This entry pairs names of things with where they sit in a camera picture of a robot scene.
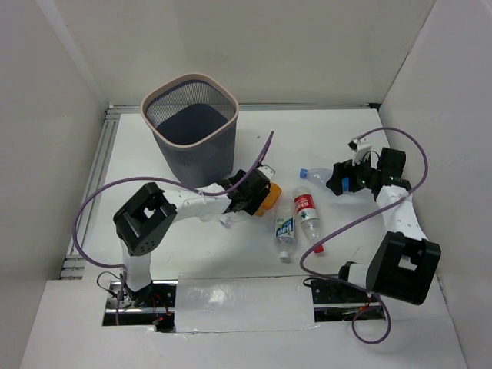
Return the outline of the clear bottle blue cap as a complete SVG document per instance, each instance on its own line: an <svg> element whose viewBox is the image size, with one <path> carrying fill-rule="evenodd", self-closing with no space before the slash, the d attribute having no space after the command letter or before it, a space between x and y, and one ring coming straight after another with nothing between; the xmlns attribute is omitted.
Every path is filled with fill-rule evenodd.
<svg viewBox="0 0 492 369"><path fill-rule="evenodd" d="M327 183L333 175L333 170L329 168L301 168L299 176L319 188L327 188Z"/></svg>

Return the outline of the clear bottle white cap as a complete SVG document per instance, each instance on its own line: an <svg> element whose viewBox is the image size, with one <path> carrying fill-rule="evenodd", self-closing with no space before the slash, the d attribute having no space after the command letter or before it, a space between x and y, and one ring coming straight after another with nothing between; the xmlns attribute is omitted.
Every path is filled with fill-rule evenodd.
<svg viewBox="0 0 492 369"><path fill-rule="evenodd" d="M203 222L218 222L222 227L229 229L233 224L244 221L246 219L246 214L244 212L231 212L227 214L201 214L198 218Z"/></svg>

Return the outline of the bottle red label red cap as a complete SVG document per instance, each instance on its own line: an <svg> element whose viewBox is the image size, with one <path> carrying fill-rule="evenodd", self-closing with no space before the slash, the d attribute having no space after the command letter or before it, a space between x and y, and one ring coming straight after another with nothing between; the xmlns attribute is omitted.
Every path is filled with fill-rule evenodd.
<svg viewBox="0 0 492 369"><path fill-rule="evenodd" d="M316 244L321 239L321 222L314 197L307 187L296 187L292 191L295 211L301 228L309 241Z"/></svg>

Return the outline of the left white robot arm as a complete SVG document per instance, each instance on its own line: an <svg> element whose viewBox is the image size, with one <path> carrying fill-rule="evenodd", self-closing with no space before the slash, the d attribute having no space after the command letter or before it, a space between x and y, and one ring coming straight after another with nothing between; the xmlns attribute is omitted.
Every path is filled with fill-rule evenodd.
<svg viewBox="0 0 492 369"><path fill-rule="evenodd" d="M126 267L125 299L135 307L151 300L151 253L172 224L202 215L239 211L253 215L269 195L273 176L272 168L260 165L249 175L240 170L197 193L164 191L154 182L143 185L113 217Z"/></svg>

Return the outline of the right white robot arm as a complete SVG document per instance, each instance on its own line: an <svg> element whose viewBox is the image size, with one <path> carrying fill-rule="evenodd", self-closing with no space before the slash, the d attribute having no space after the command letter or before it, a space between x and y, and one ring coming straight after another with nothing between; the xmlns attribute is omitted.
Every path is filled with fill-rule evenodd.
<svg viewBox="0 0 492 369"><path fill-rule="evenodd" d="M300 176L335 195L368 189L383 211L386 234L370 264L347 262L338 272L337 296L353 301L362 288L414 305L424 303L441 256L440 245L429 241L418 224L411 184L403 179L406 154L383 148L377 164L365 151L333 168L300 170Z"/></svg>

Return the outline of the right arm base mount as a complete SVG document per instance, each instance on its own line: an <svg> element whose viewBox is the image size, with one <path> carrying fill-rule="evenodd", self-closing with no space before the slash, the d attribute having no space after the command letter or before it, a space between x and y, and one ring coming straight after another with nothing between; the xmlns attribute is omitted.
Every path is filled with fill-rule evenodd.
<svg viewBox="0 0 492 369"><path fill-rule="evenodd" d="M305 278L303 285L311 291L316 323L351 321L357 313L366 310L359 320L385 319L377 299L362 291L314 277Z"/></svg>

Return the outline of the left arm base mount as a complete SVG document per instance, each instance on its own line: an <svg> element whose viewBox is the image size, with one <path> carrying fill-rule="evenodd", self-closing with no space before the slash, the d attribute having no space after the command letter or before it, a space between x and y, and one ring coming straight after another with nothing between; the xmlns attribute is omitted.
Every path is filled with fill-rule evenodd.
<svg viewBox="0 0 492 369"><path fill-rule="evenodd" d="M106 293L103 327L149 326L159 333L175 332L177 280L152 281L138 293L130 293L121 289L115 273L103 271L96 284Z"/></svg>

